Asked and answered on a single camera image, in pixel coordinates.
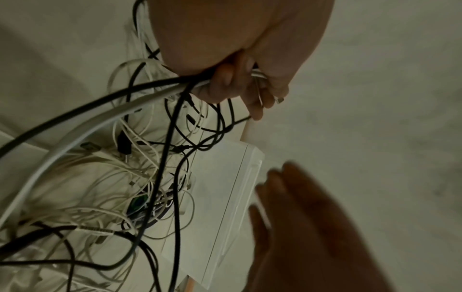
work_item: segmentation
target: bundle of cables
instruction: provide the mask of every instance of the bundle of cables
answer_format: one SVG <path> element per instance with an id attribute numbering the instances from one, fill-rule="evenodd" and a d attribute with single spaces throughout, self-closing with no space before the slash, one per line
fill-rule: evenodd
<path id="1" fill-rule="evenodd" d="M 138 0 L 134 6 L 134 25 L 137 31 L 136 11 L 141 3 L 142 1 Z M 34 269 L 36 271 L 34 273 L 35 279 L 31 282 L 37 282 L 38 274 L 42 268 L 67 278 L 67 281 L 62 282 L 55 291 L 59 291 L 67 283 L 66 290 L 68 292 L 71 291 L 73 284 L 80 287 L 75 291 L 97 290 L 112 292 L 107 287 L 113 283 L 119 283 L 115 291 L 117 292 L 128 277 L 137 256 L 137 249 L 140 248 L 152 270 L 154 282 L 150 291 L 155 287 L 160 292 L 161 289 L 157 278 L 159 268 L 157 258 L 153 250 L 142 239 L 145 236 L 146 229 L 165 216 L 172 206 L 174 233 L 168 234 L 168 236 L 175 236 L 175 254 L 169 291 L 174 291 L 180 264 L 180 230 L 182 229 L 180 226 L 179 196 L 182 192 L 190 195 L 187 192 L 188 158 L 197 150 L 210 150 L 236 124 L 246 121 L 249 117 L 236 120 L 230 100 L 227 101 L 231 114 L 231 124 L 229 125 L 225 124 L 219 104 L 207 105 L 202 103 L 200 110 L 195 107 L 190 92 L 193 88 L 207 84 L 213 75 L 213 70 L 207 70 L 196 76 L 179 76 L 160 80 L 152 80 L 154 77 L 149 73 L 151 70 L 146 70 L 150 81 L 135 85 L 135 80 L 143 68 L 150 65 L 159 66 L 160 64 L 155 62 L 159 50 L 152 51 L 147 44 L 145 44 L 145 47 L 149 52 L 148 58 L 124 63 L 116 69 L 109 80 L 108 88 L 110 93 L 108 95 L 36 126 L 0 148 L 1 159 L 22 143 L 26 143 L 29 139 L 51 127 L 106 103 L 114 102 L 120 98 L 125 98 L 126 100 L 125 103 L 119 105 L 113 103 L 113 109 L 89 119 L 65 135 L 49 150 L 39 166 L 32 172 L 22 188 L 4 209 L 0 216 L 0 230 L 9 230 L 10 237 L 0 246 L 0 268 L 21 267 Z M 140 63 L 140 65 L 130 79 L 128 87 L 111 92 L 112 83 L 117 73 L 125 66 L 136 62 Z M 253 72 L 252 76 L 264 78 L 257 71 Z M 131 96 L 139 92 L 148 92 L 149 94 L 132 100 Z M 164 106 L 170 119 L 170 124 L 162 142 L 149 141 L 142 137 L 142 134 L 148 130 L 151 120 L 147 122 L 141 131 L 136 131 L 135 127 L 131 127 L 129 124 L 129 115 L 148 106 L 153 106 L 154 102 L 162 99 L 164 99 Z M 171 100 L 175 102 L 173 112 L 169 110 L 169 101 Z M 177 125 L 177 120 L 185 103 L 191 105 L 198 113 L 196 119 L 187 115 L 187 122 L 194 125 L 194 128 L 189 130 L 188 134 L 184 134 Z M 212 108 L 218 115 L 215 129 L 206 129 L 202 126 L 205 117 L 208 115 L 208 110 L 206 110 L 208 107 Z M 113 123 L 114 149 L 107 150 L 94 143 L 83 143 L 90 134 L 111 123 Z M 191 134 L 198 130 L 208 131 L 211 135 L 195 144 L 190 138 Z M 178 132 L 182 137 L 181 142 L 177 145 L 172 144 L 175 132 Z M 83 147 L 85 152 L 62 158 L 63 155 L 70 153 L 77 146 Z M 161 153 L 156 147 L 162 147 Z M 116 157 L 118 153 L 123 154 L 123 159 Z M 172 157 L 179 159 L 175 167 L 168 165 L 169 159 L 172 159 Z M 114 194 L 109 194 L 95 203 L 96 206 L 93 207 L 78 205 L 51 211 L 46 210 L 46 212 L 40 210 L 32 213 L 24 212 L 23 207 L 26 199 L 37 184 L 47 176 L 53 174 L 53 172 L 60 172 L 63 169 L 87 164 L 110 165 L 125 174 L 130 174 L 128 180 L 131 189 L 128 194 L 118 197 L 114 196 Z M 85 248 L 77 254 L 69 240 L 70 234 L 76 231 L 88 235 L 85 240 Z M 57 237 L 58 242 L 50 250 L 43 250 L 38 245 L 38 242 L 45 241 L 52 235 Z M 90 254 L 90 247 L 110 236 L 129 241 L 131 243 L 130 249 L 113 264 L 102 265 L 95 263 Z M 69 258 L 51 258 L 54 251 L 62 248 L 62 246 L 69 253 Z M 28 260 L 32 252 L 40 252 L 45 254 L 45 257 L 44 259 Z M 106 279 L 106 282 L 96 284 L 84 276 L 77 277 L 76 275 L 74 277 L 74 271 L 77 267 L 96 270 L 102 278 Z M 109 277 L 103 273 L 105 271 L 116 271 L 116 273 Z"/>

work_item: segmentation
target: hand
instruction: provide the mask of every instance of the hand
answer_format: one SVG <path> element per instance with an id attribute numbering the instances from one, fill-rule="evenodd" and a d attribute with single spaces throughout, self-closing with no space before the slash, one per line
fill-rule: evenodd
<path id="1" fill-rule="evenodd" d="M 342 209 L 294 164 L 256 192 L 271 224 L 249 208 L 255 258 L 246 292 L 390 292 Z"/>
<path id="2" fill-rule="evenodd" d="M 216 67 L 206 102 L 241 96 L 259 120 L 284 98 L 313 53 L 334 0 L 149 0 L 153 31 L 165 63 L 179 75 Z M 254 64 L 268 78 L 253 80 Z"/>

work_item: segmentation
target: person's right hand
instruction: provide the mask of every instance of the person's right hand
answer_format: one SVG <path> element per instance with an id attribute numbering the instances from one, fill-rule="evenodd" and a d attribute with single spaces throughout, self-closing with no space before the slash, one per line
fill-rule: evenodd
<path id="1" fill-rule="evenodd" d="M 249 209 L 254 263 L 245 292 L 392 291 L 342 209 L 294 164 L 256 192 L 271 224 Z"/>
<path id="2" fill-rule="evenodd" d="M 216 67 L 195 92 L 211 103 L 241 96 L 253 119 L 284 98 L 289 82 L 319 44 L 334 0 L 149 0 L 166 65 L 179 75 Z M 268 78 L 253 81 L 257 64 Z"/>

